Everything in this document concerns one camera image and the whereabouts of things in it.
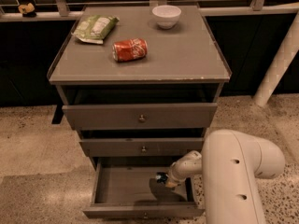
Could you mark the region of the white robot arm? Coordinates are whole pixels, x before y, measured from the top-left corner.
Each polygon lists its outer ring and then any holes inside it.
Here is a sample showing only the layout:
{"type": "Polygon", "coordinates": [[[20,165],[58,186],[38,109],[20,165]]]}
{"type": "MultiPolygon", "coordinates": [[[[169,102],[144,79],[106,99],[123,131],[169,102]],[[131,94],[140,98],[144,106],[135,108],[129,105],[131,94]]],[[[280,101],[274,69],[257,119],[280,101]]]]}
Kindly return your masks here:
{"type": "Polygon", "coordinates": [[[200,152],[175,161],[165,185],[173,188],[189,177],[203,180],[206,224],[266,224],[258,178],[281,175],[285,157],[269,140],[233,130],[217,130],[200,152]]]}

